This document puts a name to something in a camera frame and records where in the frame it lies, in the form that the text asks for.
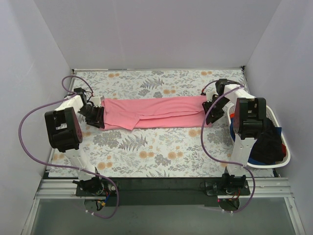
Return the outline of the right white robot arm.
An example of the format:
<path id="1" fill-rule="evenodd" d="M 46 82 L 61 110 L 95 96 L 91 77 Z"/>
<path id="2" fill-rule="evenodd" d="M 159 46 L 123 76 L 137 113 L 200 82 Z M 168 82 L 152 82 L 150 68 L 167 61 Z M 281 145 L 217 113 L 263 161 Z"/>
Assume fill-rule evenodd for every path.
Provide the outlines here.
<path id="1" fill-rule="evenodd" d="M 213 82 L 216 94 L 202 104 L 205 117 L 202 125 L 209 125 L 224 115 L 224 106 L 231 102 L 235 106 L 232 130 L 235 142 L 230 161 L 225 162 L 226 172 L 213 183 L 205 183 L 207 194 L 221 191 L 237 192 L 248 188 L 245 173 L 251 150 L 267 125 L 266 100 L 257 98 L 244 90 L 238 82 L 219 79 Z"/>

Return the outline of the pink t shirt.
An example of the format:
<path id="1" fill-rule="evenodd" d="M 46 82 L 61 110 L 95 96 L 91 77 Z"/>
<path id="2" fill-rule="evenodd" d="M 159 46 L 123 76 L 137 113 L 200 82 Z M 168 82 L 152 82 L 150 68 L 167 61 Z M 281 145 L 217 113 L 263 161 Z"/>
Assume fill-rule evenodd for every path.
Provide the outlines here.
<path id="1" fill-rule="evenodd" d="M 151 99 L 105 98 L 105 130 L 200 127 L 205 118 L 205 96 Z"/>

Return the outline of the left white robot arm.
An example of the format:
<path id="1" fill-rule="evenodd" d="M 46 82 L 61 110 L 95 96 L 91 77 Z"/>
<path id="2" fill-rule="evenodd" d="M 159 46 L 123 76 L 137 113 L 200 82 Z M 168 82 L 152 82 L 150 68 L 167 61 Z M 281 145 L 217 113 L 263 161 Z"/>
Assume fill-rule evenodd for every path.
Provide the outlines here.
<path id="1" fill-rule="evenodd" d="M 71 165 L 75 167 L 78 181 L 74 183 L 83 191 L 92 195 L 100 195 L 104 190 L 96 167 L 80 144 L 83 142 L 77 114 L 85 117 L 86 124 L 104 129 L 104 107 L 99 96 L 86 97 L 87 91 L 82 88 L 74 89 L 75 96 L 63 102 L 58 108 L 45 113 L 45 123 L 49 143 L 52 148 L 64 153 Z"/>

